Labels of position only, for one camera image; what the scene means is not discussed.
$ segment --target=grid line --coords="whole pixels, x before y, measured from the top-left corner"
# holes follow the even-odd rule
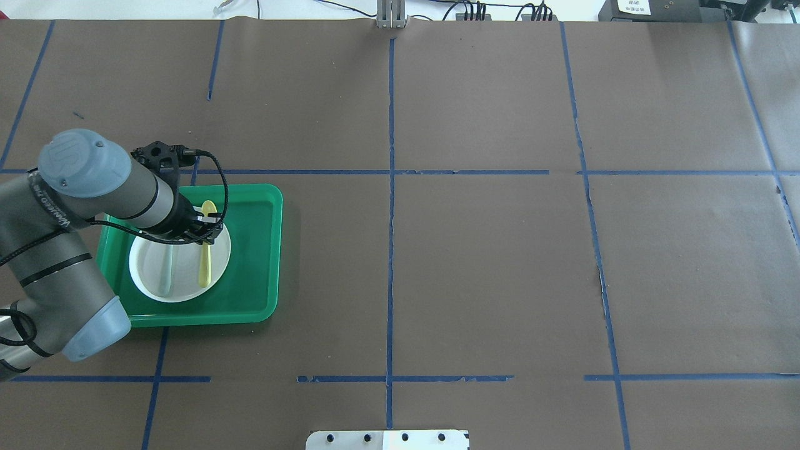
[[[137,375],[28,375],[12,383],[153,383],[155,376]],[[159,383],[210,383],[210,376],[162,376]]]
[[[658,176],[772,176],[776,171],[578,171],[578,175],[658,175]],[[777,171],[782,176],[797,176],[800,171]]]
[[[630,373],[622,381],[713,381],[713,380],[790,380],[800,381],[797,373]],[[613,375],[585,375],[584,381],[614,381]]]
[[[394,38],[389,40],[389,262],[386,305],[386,429],[394,426]]]
[[[51,20],[50,26],[47,27],[47,34],[45,34],[44,41],[42,41],[42,48],[39,50],[39,56],[36,58],[36,64],[34,64],[34,69],[33,71],[30,72],[28,85],[25,87],[25,94],[22,95],[22,101],[19,103],[19,108],[17,109],[17,115],[14,117],[14,123],[11,124],[11,132],[8,134],[8,139],[6,140],[6,147],[2,151],[2,156],[0,156],[0,169],[2,169],[2,167],[6,164],[8,153],[11,151],[11,144],[14,142],[14,136],[17,134],[17,127],[19,126],[19,122],[22,120],[22,113],[25,111],[25,105],[28,103],[28,96],[30,95],[30,90],[34,87],[36,74],[39,72],[39,67],[42,65],[42,60],[45,57],[45,52],[47,51],[47,45],[50,43],[50,36],[53,35],[54,27],[55,27],[55,20]]]
[[[630,450],[630,437],[628,434],[628,419],[625,413],[625,399],[622,395],[622,380],[619,375],[619,362],[617,361],[617,344],[614,342],[614,326],[611,323],[611,309],[608,301],[608,290],[606,289],[606,273],[603,270],[602,254],[600,252],[600,239],[598,237],[597,223],[594,219],[594,206],[592,205],[591,189],[589,185],[589,175],[586,173],[586,154],[583,149],[583,138],[578,126],[578,100],[575,97],[575,86],[572,79],[572,66],[570,65],[570,50],[566,41],[566,28],[564,22],[559,22],[561,27],[561,41],[564,49],[564,65],[566,67],[566,81],[570,88],[570,105],[572,106],[572,118],[575,126],[575,139],[578,142],[578,149],[581,159],[581,169],[583,173],[583,189],[586,195],[586,207],[589,212],[589,225],[592,231],[592,244],[594,247],[594,259],[600,277],[600,292],[602,297],[603,313],[606,318],[606,336],[608,338],[608,348],[611,356],[611,369],[614,372],[614,388],[617,393],[617,409],[619,414],[620,427],[622,429],[622,444],[625,450]]]
[[[219,29],[217,30],[217,45],[214,48],[214,59],[211,61],[211,76],[208,78],[208,95],[206,100],[211,101],[211,95],[214,93],[214,79],[217,77],[217,62],[219,61],[219,51],[222,48],[222,33],[225,31],[225,21],[219,21]]]
[[[383,169],[226,169],[226,175],[390,175]],[[200,175],[216,174],[215,169],[199,169]],[[448,169],[401,169],[394,175],[549,175],[547,169],[497,169],[497,170],[448,170]]]
[[[399,383],[505,383],[513,375],[392,375],[392,381]],[[323,375],[299,376],[298,383],[385,383],[384,375]]]
[[[147,418],[145,419],[145,432],[142,437],[142,450],[147,450],[150,445],[150,431],[153,429],[153,418],[155,417],[155,406],[158,402],[158,387],[161,384],[161,371],[164,367],[164,354],[166,353],[166,340],[170,336],[170,328],[164,327],[161,334],[161,344],[158,347],[158,359],[155,364],[155,374],[153,375],[153,389],[150,392],[150,405],[147,407]]]

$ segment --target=blue tape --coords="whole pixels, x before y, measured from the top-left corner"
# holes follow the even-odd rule
[[[150,392],[150,406],[147,408],[147,419],[145,421],[145,432],[142,438],[142,450],[147,450],[150,445],[150,430],[153,428],[153,417],[155,415],[155,404],[158,401],[158,385],[161,383],[161,370],[164,367],[164,354],[166,353],[166,341],[170,336],[170,328],[164,327],[161,334],[161,345],[158,347],[158,359],[155,364],[155,375],[153,376],[153,390]]]
[[[475,383],[505,383],[513,375],[393,375],[392,381],[399,383],[455,383],[458,381]],[[328,375],[299,376],[298,383],[385,383],[383,375]]]
[[[603,270],[602,254],[600,253],[600,239],[598,237],[597,223],[594,220],[594,206],[592,205],[591,189],[589,186],[589,175],[586,174],[586,154],[583,150],[583,138],[578,127],[578,100],[575,97],[575,86],[572,79],[572,66],[570,65],[570,51],[566,43],[566,28],[564,22],[559,23],[561,27],[561,41],[564,48],[564,64],[566,66],[566,79],[570,88],[570,104],[572,106],[572,118],[575,126],[575,139],[578,141],[580,150],[581,170],[583,173],[583,188],[586,195],[586,206],[589,209],[589,223],[592,230],[592,244],[594,245],[594,259],[597,262],[600,275],[600,290],[602,294],[603,312],[606,316],[606,334],[608,337],[608,348],[611,354],[611,368],[614,371],[614,387],[617,392],[617,409],[619,413],[619,423],[622,429],[622,443],[625,450],[630,450],[630,435],[628,433],[628,419],[625,413],[625,399],[622,396],[622,381],[619,378],[619,362],[617,361],[617,344],[614,342],[614,327],[611,323],[611,310],[608,303],[608,292],[606,289],[606,273]]]
[[[217,31],[217,46],[214,48],[214,60],[211,62],[211,76],[208,80],[208,95],[206,100],[211,101],[211,95],[214,93],[214,79],[217,76],[217,62],[219,61],[219,49],[222,47],[222,32],[225,30],[225,21],[219,21],[219,30]]]
[[[153,383],[153,376],[129,375],[24,375],[12,383]],[[161,383],[210,383],[210,376],[162,376]]]
[[[12,383],[152,383],[152,376],[29,375]]]
[[[783,210],[786,213],[786,218],[789,220],[789,227],[792,230],[794,245],[798,248],[798,250],[800,250],[800,233],[798,233],[797,223],[794,221],[794,215],[792,214],[792,208],[789,206],[789,200],[786,198],[786,190],[783,189],[783,183],[781,183],[781,177],[778,174],[778,167],[775,165],[775,158],[772,155],[770,142],[766,138],[764,125],[761,121],[761,115],[758,113],[758,109],[755,107],[753,93],[750,91],[750,84],[747,82],[745,69],[742,65],[742,58],[739,56],[739,47],[736,43],[736,36],[734,35],[734,26],[731,21],[728,21],[727,25],[728,35],[730,36],[730,45],[734,49],[734,60],[736,61],[736,68],[738,69],[739,77],[742,79],[742,85],[745,88],[745,93],[747,94],[747,102],[750,104],[750,110],[753,112],[753,118],[755,119],[756,126],[758,127],[758,135],[761,137],[761,142],[764,146],[764,151],[766,152],[766,158],[770,162],[770,169],[772,169],[772,173],[775,178],[775,185],[778,186],[778,189],[780,190],[781,203],[783,203]]]
[[[30,73],[30,78],[28,79],[28,86],[25,87],[25,94],[22,95],[22,101],[19,103],[19,108],[17,109],[17,115],[14,117],[14,123],[11,125],[11,132],[8,134],[8,139],[6,140],[6,147],[2,151],[2,156],[0,156],[0,168],[2,168],[6,164],[6,159],[8,158],[8,153],[11,151],[11,143],[14,141],[14,136],[17,134],[17,127],[19,127],[19,122],[22,120],[22,112],[25,110],[25,105],[28,103],[28,96],[30,96],[30,90],[34,87],[34,80],[36,80],[36,74],[39,72],[39,67],[42,65],[42,60],[45,57],[45,51],[47,50],[47,45],[50,43],[50,36],[53,35],[53,28],[55,27],[55,20],[50,21],[50,26],[47,27],[47,34],[45,34],[45,40],[42,42],[42,48],[39,50],[39,56],[36,58],[36,64],[34,64],[34,69]]]
[[[389,262],[386,289],[386,429],[394,426],[394,38],[389,40]]]
[[[384,375],[328,375],[328,376],[299,376],[298,383],[385,383]]]
[[[646,373],[620,375],[622,381],[714,381],[714,380],[793,380],[793,373]],[[613,375],[586,375],[584,381],[614,381]]]
[[[216,169],[198,169],[200,175],[218,174]],[[225,169],[225,175],[388,175],[382,170],[336,169]]]
[[[578,171],[578,175],[721,175],[721,176],[762,176],[774,174],[773,171]]]
[[[396,171],[396,175],[549,175],[548,170],[496,170],[496,171],[447,171],[447,170],[432,170],[432,171],[415,171],[404,170]]]
[[[198,169],[200,175],[215,175],[215,169]],[[394,175],[549,175],[548,170],[497,171],[394,171]],[[372,169],[226,169],[225,175],[391,175],[391,171]]]
[[[455,383],[458,381],[505,383],[513,378],[513,375],[396,375],[394,381],[403,383]]]

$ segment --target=yellow spoon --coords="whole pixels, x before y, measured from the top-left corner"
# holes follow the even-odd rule
[[[209,213],[217,212],[217,206],[211,200],[206,200],[202,203],[200,212],[208,216]],[[208,287],[211,284],[211,245],[205,242],[202,243],[202,250],[200,250],[198,284],[200,287]]]

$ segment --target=green tray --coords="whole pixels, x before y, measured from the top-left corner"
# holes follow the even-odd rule
[[[133,327],[261,322],[275,311],[283,195],[271,184],[232,184],[229,189],[225,217],[231,241],[228,267],[211,289],[185,302],[161,303],[142,294],[128,272],[134,237],[111,227],[103,229],[98,265],[122,300]],[[182,187],[181,193],[195,206],[210,199],[222,210],[222,186]]]

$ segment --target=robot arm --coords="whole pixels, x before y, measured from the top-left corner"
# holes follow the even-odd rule
[[[203,217],[178,193],[179,168],[210,154],[163,143],[131,154],[135,160],[93,131],[64,131],[42,149],[38,169],[0,185],[0,255],[26,294],[0,309],[0,381],[55,353],[83,360],[130,330],[119,298],[73,232],[104,223],[92,219],[97,214],[163,243],[213,243],[222,229],[224,209]]]

